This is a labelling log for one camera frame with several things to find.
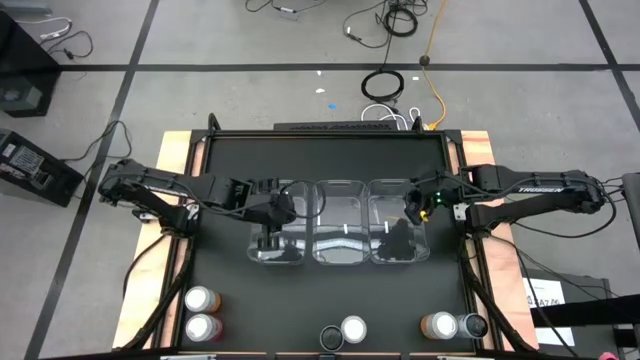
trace gray floor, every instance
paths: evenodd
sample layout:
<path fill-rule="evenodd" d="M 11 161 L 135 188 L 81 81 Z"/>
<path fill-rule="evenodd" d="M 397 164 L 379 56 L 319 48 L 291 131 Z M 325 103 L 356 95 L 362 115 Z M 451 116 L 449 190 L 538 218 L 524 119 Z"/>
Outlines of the gray floor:
<path fill-rule="evenodd" d="M 313 1 L 278 3 L 301 7 Z M 140 62 L 379 63 L 383 49 L 362 48 L 346 39 L 341 29 L 348 13 L 374 3 L 328 0 L 294 22 L 269 8 L 249 14 L 240 0 L 160 0 Z M 54 15 L 73 18 L 75 30 L 87 30 L 93 36 L 95 52 L 78 60 L 88 64 L 128 63 L 148 4 L 149 0 L 51 1 Z M 429 4 L 418 33 L 393 40 L 389 62 L 415 63 L 424 52 L 440 2 Z M 636 21 L 640 3 L 591 0 L 590 4 L 618 62 L 640 63 L 635 36 L 640 30 Z M 431 53 L 437 63 L 605 63 L 577 0 L 451 1 L 443 16 Z M 371 43 L 384 39 L 370 13 L 355 17 L 350 26 Z M 34 36 L 48 29 L 25 27 Z M 80 40 L 72 43 L 69 48 L 85 49 Z M 64 56 L 57 59 L 67 61 Z M 153 165 L 164 131 L 202 128 L 211 111 L 225 129 L 358 119 L 369 104 L 360 93 L 360 81 L 367 73 L 139 72 L 121 120 L 133 136 L 133 157 Z M 422 73 L 403 75 L 407 83 L 398 107 L 406 114 L 417 106 L 424 119 L 437 119 L 440 107 Z M 640 73 L 624 75 L 631 89 L 639 92 Z M 432 72 L 431 77 L 447 103 L 442 128 L 488 130 L 501 164 L 550 171 L 578 168 L 602 179 L 640 169 L 640 132 L 609 71 L 441 71 Z M 1 115 L 0 127 L 20 132 L 56 156 L 78 156 L 102 132 L 122 78 L 118 72 L 63 73 L 46 117 Z M 380 92 L 387 86 L 384 79 L 372 83 Z M 316 93 L 319 88 L 325 92 Z M 381 114 L 372 111 L 368 117 Z M 119 132 L 110 153 L 125 150 Z M 74 167 L 84 172 L 90 161 Z M 33 333 L 78 201 L 60 209 L 6 196 L 1 199 L 0 353 L 3 359 L 19 359 Z M 597 235 L 560 240 L 514 228 L 517 243 L 559 272 L 608 278 L 617 293 L 639 293 L 640 254 L 626 206 L 619 205 L 618 220 Z M 608 211 L 589 217 L 553 214 L 526 223 L 576 233 L 596 227 Z M 132 260 L 139 229 L 128 211 L 94 200 L 41 356 L 110 349 L 122 277 Z"/>

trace wooden board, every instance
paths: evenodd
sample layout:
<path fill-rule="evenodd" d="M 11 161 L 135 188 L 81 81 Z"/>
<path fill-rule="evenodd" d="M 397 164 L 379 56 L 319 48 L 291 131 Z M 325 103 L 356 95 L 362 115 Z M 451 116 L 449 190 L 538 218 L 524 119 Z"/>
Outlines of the wooden board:
<path fill-rule="evenodd" d="M 486 131 L 463 131 L 464 152 L 468 165 L 495 164 L 489 135 Z M 176 131 L 166 132 L 158 157 L 157 168 L 183 173 L 189 150 L 191 132 Z M 194 161 L 196 171 L 192 175 L 198 175 L 202 159 L 202 146 L 197 149 Z M 513 241 L 513 235 L 508 225 L 500 225 L 494 234 L 503 239 Z M 159 236 L 157 224 L 142 225 L 136 254 L 144 250 L 151 242 Z M 522 338 L 531 346 L 538 347 L 533 321 L 527 304 L 526 292 L 520 273 L 520 265 L 515 250 L 496 240 L 484 240 L 487 267 L 491 279 L 491 286 L 496 304 L 503 311 L 511 325 L 518 330 Z M 124 299 L 114 347 L 122 346 L 128 342 L 144 324 L 149 314 L 158 304 L 164 271 L 169 253 L 169 241 L 165 240 L 157 248 L 153 249 L 144 259 L 142 259 L 136 269 L 132 272 L 129 280 L 127 296 Z M 175 300 L 167 311 L 163 338 L 161 344 L 169 346 L 171 338 L 170 330 L 173 328 L 173 321 L 176 318 Z M 481 312 L 486 310 L 477 300 Z M 506 339 L 503 341 L 506 349 L 510 346 Z M 485 346 L 491 348 L 490 337 L 485 337 Z"/>

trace clear plastic bin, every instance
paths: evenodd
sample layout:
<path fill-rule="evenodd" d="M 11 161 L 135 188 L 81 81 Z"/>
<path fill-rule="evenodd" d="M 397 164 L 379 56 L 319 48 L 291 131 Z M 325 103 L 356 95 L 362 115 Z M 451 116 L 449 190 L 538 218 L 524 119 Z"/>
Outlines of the clear plastic bin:
<path fill-rule="evenodd" d="M 403 264 L 429 257 L 424 226 L 414 226 L 404 213 L 406 180 L 374 180 L 367 188 L 371 261 Z"/>
<path fill-rule="evenodd" d="M 281 186 L 291 183 L 291 180 L 280 181 Z M 309 188 L 303 183 L 296 183 L 286 191 L 293 198 L 297 214 L 306 216 Z M 259 245 L 268 242 L 269 250 L 260 250 Z M 297 265 L 302 263 L 307 246 L 307 220 L 296 218 L 293 222 L 283 225 L 281 231 L 272 232 L 269 239 L 263 234 L 263 227 L 251 225 L 251 240 L 247 249 L 249 259 L 265 265 Z"/>
<path fill-rule="evenodd" d="M 313 221 L 313 258 L 327 265 L 355 265 L 371 254 L 366 228 L 365 184 L 351 180 L 320 181 L 314 210 L 325 209 Z"/>

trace floor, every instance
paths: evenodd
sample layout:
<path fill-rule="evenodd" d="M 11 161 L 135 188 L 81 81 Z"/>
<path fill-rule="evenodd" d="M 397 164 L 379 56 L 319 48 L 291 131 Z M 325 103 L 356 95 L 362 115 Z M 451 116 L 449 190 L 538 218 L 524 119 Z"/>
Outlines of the floor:
<path fill-rule="evenodd" d="M 277 0 L 292 8 L 316 1 Z M 74 29 L 92 35 L 95 51 L 77 64 L 55 54 L 70 71 L 62 74 L 48 115 L 2 114 L 0 127 L 58 157 L 82 154 L 110 119 L 128 125 L 132 156 L 148 165 L 164 131 L 203 128 L 212 111 L 224 129 L 357 120 L 369 104 L 360 82 L 385 55 L 341 29 L 348 14 L 376 0 L 327 0 L 297 21 L 268 7 L 249 13 L 241 0 L 47 2 L 55 16 L 71 17 Z M 441 109 L 416 63 L 439 5 L 429 1 L 414 36 L 393 39 L 388 60 L 406 79 L 397 107 L 406 114 L 417 106 L 429 120 Z M 595 16 L 591 24 L 585 7 Z M 640 2 L 632 0 L 450 1 L 430 54 L 438 70 L 431 79 L 447 104 L 441 128 L 489 131 L 496 160 L 513 169 L 577 168 L 601 179 L 638 171 L 640 115 L 632 92 L 640 91 L 640 65 L 633 65 L 640 63 L 639 13 Z M 594 23 L 613 55 L 603 52 Z M 25 28 L 37 36 L 52 31 L 48 25 Z M 384 39 L 371 13 L 350 26 L 370 43 Z M 69 44 L 77 52 L 85 46 Z M 158 64 L 166 66 L 146 66 Z M 371 85 L 380 93 L 392 90 L 384 79 Z M 107 145 L 111 155 L 126 151 L 121 132 Z M 94 156 L 73 166 L 84 172 Z M 65 209 L 1 198 L 3 359 L 111 348 L 140 225 L 128 211 L 99 204 L 82 189 L 78 194 L 84 203 L 74 199 Z M 559 272 L 607 278 L 614 292 L 639 293 L 638 244 L 626 206 L 619 205 L 616 222 L 596 235 L 565 240 L 514 228 L 517 244 Z M 577 233 L 609 214 L 553 214 L 526 223 Z"/>

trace black power supply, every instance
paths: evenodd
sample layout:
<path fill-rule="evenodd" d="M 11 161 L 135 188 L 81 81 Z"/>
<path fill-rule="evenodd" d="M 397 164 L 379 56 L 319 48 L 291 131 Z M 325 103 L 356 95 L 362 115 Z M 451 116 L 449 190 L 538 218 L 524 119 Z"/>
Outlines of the black power supply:
<path fill-rule="evenodd" d="M 66 207 L 82 174 L 16 132 L 0 129 L 0 193 Z"/>

